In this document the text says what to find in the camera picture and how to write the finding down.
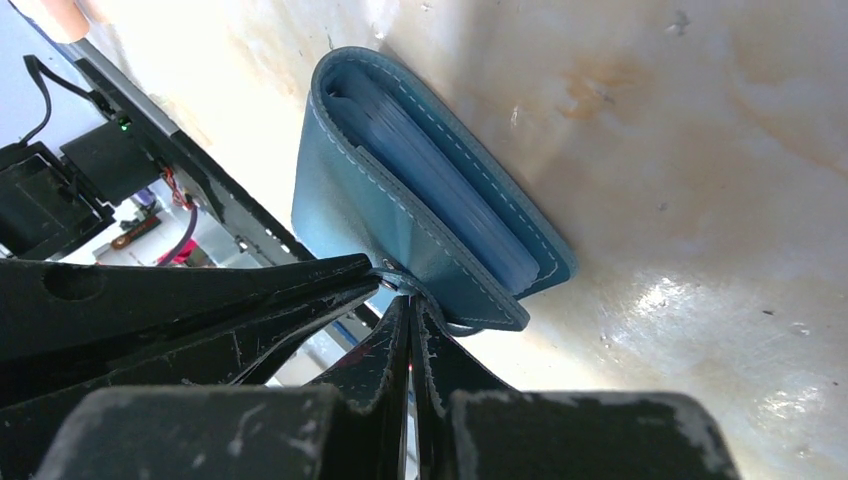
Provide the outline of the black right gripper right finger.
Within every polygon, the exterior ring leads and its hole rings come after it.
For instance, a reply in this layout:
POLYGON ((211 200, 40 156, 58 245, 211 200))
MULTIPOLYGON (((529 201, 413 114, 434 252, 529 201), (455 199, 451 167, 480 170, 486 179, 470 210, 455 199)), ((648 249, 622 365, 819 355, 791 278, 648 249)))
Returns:
POLYGON ((513 388, 450 336, 429 301, 420 295, 411 297, 410 311, 410 365, 419 477, 436 479, 445 463, 443 444, 451 394, 513 388))

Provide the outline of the blue leather card holder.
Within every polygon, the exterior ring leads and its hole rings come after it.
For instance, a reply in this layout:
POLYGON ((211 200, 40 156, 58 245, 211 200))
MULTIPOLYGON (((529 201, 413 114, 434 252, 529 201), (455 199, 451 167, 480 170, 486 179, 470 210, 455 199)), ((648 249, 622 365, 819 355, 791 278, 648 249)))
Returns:
POLYGON ((441 99, 363 47, 327 53, 312 74, 291 222, 318 258, 365 254, 456 336, 524 329, 521 300, 578 270, 566 240, 441 99))

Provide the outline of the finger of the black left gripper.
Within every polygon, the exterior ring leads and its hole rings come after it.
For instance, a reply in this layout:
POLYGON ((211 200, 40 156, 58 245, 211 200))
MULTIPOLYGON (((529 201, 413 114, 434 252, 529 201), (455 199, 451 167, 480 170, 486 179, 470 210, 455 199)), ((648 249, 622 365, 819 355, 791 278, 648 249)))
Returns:
POLYGON ((38 464, 61 424, 89 393, 115 386, 265 384, 326 325, 375 293, 371 278, 251 300, 171 325, 140 342, 110 340, 68 358, 49 357, 2 374, 1 461, 38 464))
POLYGON ((64 351, 256 301, 374 290, 370 268, 363 254, 254 269, 4 260, 1 358, 64 351))

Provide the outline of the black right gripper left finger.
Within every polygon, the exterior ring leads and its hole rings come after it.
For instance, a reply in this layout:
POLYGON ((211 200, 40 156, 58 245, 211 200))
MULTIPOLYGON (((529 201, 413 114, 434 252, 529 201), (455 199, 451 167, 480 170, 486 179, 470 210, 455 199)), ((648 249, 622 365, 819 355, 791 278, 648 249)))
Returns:
POLYGON ((375 329, 312 381, 336 395, 319 479, 402 479, 407 457, 410 298, 396 297, 375 329))

